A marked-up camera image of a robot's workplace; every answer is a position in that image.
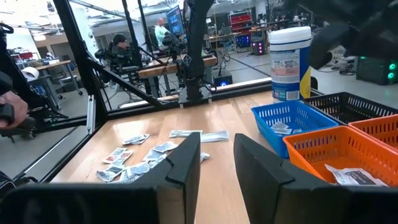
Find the green light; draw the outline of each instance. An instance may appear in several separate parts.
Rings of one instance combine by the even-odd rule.
[[[396,68],[397,68],[397,66],[394,63],[390,64],[390,70],[391,71],[395,70]]]
[[[391,72],[388,74],[387,78],[392,80],[394,78],[394,76],[395,76],[395,74]]]

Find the hand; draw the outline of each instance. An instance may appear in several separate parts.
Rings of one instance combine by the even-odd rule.
[[[14,107],[15,121],[12,124],[8,124],[6,120],[0,119],[0,129],[15,128],[28,117],[27,103],[15,93],[9,91],[0,96],[0,105],[5,105],[6,103]]]

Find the orange plastic basket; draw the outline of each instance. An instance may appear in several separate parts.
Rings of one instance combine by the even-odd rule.
[[[398,186],[398,152],[347,126],[284,137],[290,161],[335,183],[325,164],[336,169],[362,168],[389,186]]]
[[[348,126],[398,151],[398,115],[356,121],[348,123]]]

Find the blue plastic basket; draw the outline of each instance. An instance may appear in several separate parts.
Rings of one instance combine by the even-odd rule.
[[[338,126],[338,123],[299,101],[285,101],[271,105],[251,108],[257,127],[281,158],[289,158],[282,138],[287,135],[276,134],[271,126],[281,121],[290,129],[301,129],[301,133]]]

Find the black plastic basket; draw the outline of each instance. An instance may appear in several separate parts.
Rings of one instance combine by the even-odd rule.
[[[341,92],[304,99],[304,102],[346,125],[354,121],[398,114],[398,110],[367,100],[351,93]]]

